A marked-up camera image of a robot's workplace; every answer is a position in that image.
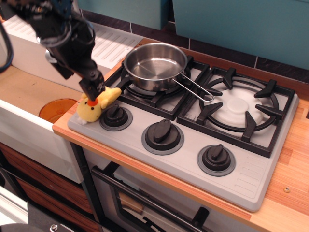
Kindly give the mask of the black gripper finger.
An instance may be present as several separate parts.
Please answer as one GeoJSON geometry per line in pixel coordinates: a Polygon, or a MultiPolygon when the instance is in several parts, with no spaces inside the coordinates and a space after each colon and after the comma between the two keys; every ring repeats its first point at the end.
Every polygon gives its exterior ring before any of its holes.
{"type": "Polygon", "coordinates": [[[79,82],[80,87],[89,100],[95,100],[103,91],[105,91],[105,81],[103,76],[93,80],[83,78],[79,82]]]}
{"type": "Polygon", "coordinates": [[[64,79],[69,79],[74,75],[74,72],[61,65],[61,63],[56,59],[51,59],[49,63],[61,74],[64,79]]]}

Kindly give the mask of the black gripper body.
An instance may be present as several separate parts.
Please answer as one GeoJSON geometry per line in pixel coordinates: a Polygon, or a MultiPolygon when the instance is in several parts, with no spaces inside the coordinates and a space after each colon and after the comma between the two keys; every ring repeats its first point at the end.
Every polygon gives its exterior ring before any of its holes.
{"type": "Polygon", "coordinates": [[[39,43],[49,52],[47,59],[58,60],[81,78],[93,80],[103,76],[92,60],[95,32],[83,18],[43,19],[36,23],[39,43]]]}

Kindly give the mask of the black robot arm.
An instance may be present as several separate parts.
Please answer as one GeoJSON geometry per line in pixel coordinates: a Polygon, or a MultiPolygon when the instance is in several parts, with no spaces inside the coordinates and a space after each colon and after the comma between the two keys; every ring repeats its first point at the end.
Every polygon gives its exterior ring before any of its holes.
{"type": "Polygon", "coordinates": [[[35,31],[45,57],[65,78],[77,74],[86,96],[94,101],[105,90],[104,77],[92,60],[95,31],[74,10],[71,0],[9,0],[7,4],[35,31]]]}

